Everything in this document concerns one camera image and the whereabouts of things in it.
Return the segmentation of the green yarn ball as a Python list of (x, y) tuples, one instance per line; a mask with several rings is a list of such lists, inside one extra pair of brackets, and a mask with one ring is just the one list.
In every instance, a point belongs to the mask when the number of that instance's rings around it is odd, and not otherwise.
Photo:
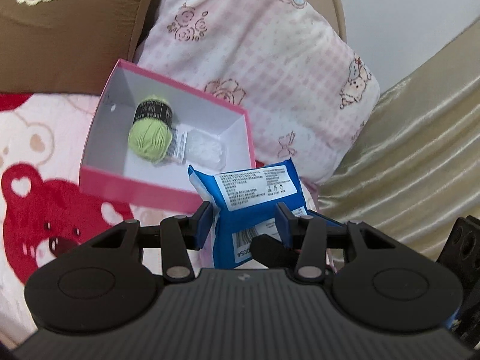
[(173, 110), (169, 102), (151, 95), (137, 105), (128, 132), (128, 148), (139, 158), (161, 162), (171, 145)]

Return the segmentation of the pink checkered pillow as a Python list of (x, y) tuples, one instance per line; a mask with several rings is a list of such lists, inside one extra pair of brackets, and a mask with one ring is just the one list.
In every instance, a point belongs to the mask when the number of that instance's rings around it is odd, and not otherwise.
[(244, 108), (256, 158), (328, 180), (380, 97), (375, 76), (306, 0), (161, 0), (135, 57)]

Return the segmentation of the brown embroidered pillow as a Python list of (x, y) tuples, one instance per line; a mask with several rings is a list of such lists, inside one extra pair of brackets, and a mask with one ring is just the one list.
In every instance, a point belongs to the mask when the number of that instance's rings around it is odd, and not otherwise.
[(1, 92), (102, 92), (131, 61), (160, 0), (1, 0)]

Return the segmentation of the gold satin curtain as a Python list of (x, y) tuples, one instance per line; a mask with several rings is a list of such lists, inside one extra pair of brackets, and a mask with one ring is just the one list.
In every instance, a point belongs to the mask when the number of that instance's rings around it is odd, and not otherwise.
[(456, 219), (479, 214), (479, 48), (471, 24), (381, 96), (319, 187), (320, 213), (439, 256)]

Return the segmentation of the clear floss pick box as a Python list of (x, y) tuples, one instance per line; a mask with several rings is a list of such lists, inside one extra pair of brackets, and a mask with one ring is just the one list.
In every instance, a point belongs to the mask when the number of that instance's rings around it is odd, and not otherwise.
[(192, 129), (187, 133), (185, 160), (210, 170), (221, 171), (226, 161), (226, 149), (219, 139)]

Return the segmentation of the white tissue packet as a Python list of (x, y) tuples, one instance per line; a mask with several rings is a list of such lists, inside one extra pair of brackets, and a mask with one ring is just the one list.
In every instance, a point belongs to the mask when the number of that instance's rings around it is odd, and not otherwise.
[(185, 147), (188, 132), (175, 129), (172, 133), (172, 142), (169, 147), (169, 157), (172, 161), (183, 164), (185, 160)]

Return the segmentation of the blue wet wipes pack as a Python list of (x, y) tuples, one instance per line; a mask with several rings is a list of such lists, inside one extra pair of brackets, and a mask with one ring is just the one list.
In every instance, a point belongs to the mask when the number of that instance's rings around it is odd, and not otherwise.
[(190, 183), (213, 205), (212, 234), (207, 237), (208, 266), (234, 269), (252, 260), (251, 240), (269, 235), (280, 240), (275, 212), (285, 203), (295, 216), (315, 213), (307, 207), (299, 175), (291, 159), (216, 175), (188, 169)]

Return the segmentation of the pink cardboard box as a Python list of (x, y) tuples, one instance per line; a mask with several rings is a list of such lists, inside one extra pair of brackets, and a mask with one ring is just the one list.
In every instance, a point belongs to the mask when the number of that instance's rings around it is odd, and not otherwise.
[(85, 142), (85, 194), (168, 211), (201, 203), (189, 167), (216, 174), (250, 169), (247, 112), (195, 88), (119, 60)]

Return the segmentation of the bear print blanket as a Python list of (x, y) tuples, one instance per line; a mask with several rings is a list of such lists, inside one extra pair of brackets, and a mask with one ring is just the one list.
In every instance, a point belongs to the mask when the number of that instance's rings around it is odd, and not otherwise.
[(80, 161), (98, 97), (1, 96), (1, 343), (35, 330), (24, 300), (32, 272), (126, 219), (157, 225), (171, 212), (83, 194)]

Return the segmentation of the beige bed headboard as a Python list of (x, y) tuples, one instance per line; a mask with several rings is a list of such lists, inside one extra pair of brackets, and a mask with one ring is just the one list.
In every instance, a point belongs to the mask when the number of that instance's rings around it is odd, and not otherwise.
[(334, 12), (334, 24), (332, 26), (335, 28), (337, 35), (344, 42), (347, 42), (347, 28), (342, 0), (331, 0), (331, 2)]

